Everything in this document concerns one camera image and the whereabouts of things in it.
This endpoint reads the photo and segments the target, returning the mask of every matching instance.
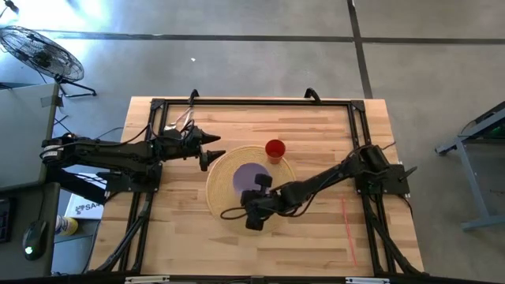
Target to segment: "concrete floor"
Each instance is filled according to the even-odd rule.
[[[361,35],[401,38],[503,38],[501,0],[355,0]],[[344,0],[17,0],[21,18],[1,24],[79,32],[199,35],[352,36]],[[202,42],[56,39],[81,60],[95,98],[67,99],[65,125],[85,136],[122,126],[133,95],[364,98],[354,43]],[[456,155],[433,148],[503,101],[504,45],[365,44],[374,98],[384,98],[410,178],[414,222],[433,275],[503,282],[505,226],[464,233],[477,217]],[[0,80],[42,79],[0,53]],[[63,129],[56,128],[55,135]],[[104,137],[119,140],[121,131]],[[65,207],[65,198],[61,210]],[[83,234],[94,230],[87,224]],[[54,271],[82,270],[91,238],[55,247]],[[64,255],[76,263],[66,263]]]

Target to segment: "wooden tabletop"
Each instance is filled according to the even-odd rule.
[[[152,99],[132,98],[123,140],[145,127]],[[394,137],[385,101],[367,99],[365,106],[372,143],[381,147],[392,143]],[[185,109],[186,106],[171,106],[168,121],[174,121]],[[341,106],[199,105],[194,110],[198,127],[222,137],[205,145],[205,150],[230,151],[280,139],[286,144],[285,157],[298,180],[334,166],[353,149],[347,112]],[[395,146],[384,153],[391,163],[398,161]],[[210,214],[205,200],[207,175],[208,172],[200,171],[195,159],[164,163],[162,184],[151,212],[142,274],[372,275],[365,217],[352,180],[320,192],[306,214],[287,219],[275,231],[245,237],[227,230]],[[120,193],[105,205],[91,268],[98,267],[124,236],[131,199],[131,193]],[[405,201],[397,196],[384,196],[384,205],[392,239],[412,265],[423,270]],[[380,241],[378,246],[381,263],[386,267]],[[130,265],[136,247],[134,239]]]

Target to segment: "round tan plate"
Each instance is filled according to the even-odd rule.
[[[286,220],[278,215],[273,215],[264,224],[262,231],[245,228],[246,217],[237,220],[223,220],[219,216],[228,208],[240,207],[240,196],[234,191],[233,178],[235,171],[246,163],[258,163],[267,169],[272,176],[272,188],[294,181],[293,169],[285,159],[277,165],[272,165],[267,160],[264,147],[244,146],[226,153],[212,167],[207,179],[207,205],[212,215],[227,229],[241,235],[254,236],[273,231]],[[244,211],[228,212],[226,216],[235,216]]]

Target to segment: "computer mouse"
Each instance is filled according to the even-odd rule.
[[[23,235],[23,251],[27,260],[37,260],[46,251],[47,222],[34,221]]]

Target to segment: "red plastic cup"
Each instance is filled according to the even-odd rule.
[[[270,140],[265,145],[265,151],[267,152],[268,162],[278,164],[286,152],[286,145],[281,140]]]

